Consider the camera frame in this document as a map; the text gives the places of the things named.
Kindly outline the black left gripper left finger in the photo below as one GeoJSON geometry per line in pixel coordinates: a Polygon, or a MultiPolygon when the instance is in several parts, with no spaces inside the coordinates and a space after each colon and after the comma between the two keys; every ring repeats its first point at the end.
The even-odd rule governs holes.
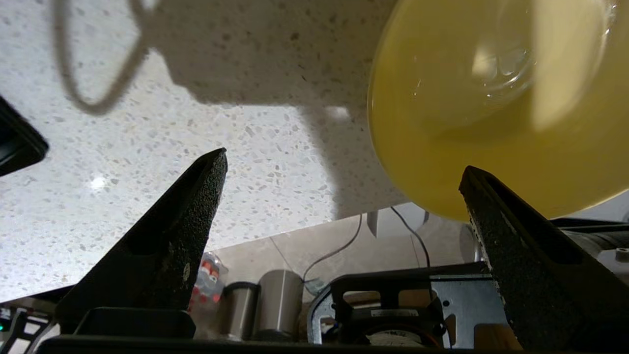
{"type": "Polygon", "coordinates": [[[185,310],[228,170],[225,148],[198,157],[57,304],[61,333],[98,307],[185,310]]]}

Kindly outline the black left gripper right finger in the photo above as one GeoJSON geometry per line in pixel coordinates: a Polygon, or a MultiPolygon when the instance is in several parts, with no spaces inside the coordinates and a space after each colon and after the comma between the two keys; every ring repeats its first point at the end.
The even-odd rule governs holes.
{"type": "Polygon", "coordinates": [[[459,191],[517,340],[527,351],[626,351],[628,286],[497,177],[459,191]]]}

